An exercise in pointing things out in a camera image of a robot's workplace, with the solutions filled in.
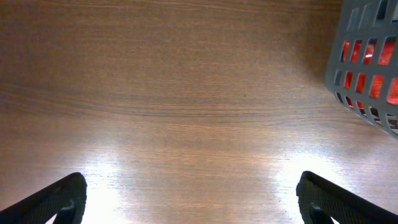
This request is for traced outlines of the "grey plastic basket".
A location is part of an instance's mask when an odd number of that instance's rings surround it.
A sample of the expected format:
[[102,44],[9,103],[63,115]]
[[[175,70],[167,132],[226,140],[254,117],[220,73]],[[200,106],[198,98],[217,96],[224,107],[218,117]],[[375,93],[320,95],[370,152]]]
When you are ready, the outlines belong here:
[[397,0],[343,2],[325,83],[347,110],[397,137]]

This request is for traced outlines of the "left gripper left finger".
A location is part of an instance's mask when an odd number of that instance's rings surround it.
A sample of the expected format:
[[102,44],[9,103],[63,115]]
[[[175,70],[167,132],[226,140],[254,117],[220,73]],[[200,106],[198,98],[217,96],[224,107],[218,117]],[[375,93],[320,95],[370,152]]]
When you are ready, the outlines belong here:
[[20,202],[1,210],[3,224],[54,223],[80,224],[86,205],[87,183],[74,172]]

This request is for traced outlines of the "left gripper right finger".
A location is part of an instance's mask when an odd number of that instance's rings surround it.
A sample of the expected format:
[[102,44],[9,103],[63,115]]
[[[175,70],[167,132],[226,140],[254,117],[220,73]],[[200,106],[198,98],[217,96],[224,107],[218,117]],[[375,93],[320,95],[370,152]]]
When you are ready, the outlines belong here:
[[397,223],[397,215],[305,171],[296,187],[303,222],[311,223]]

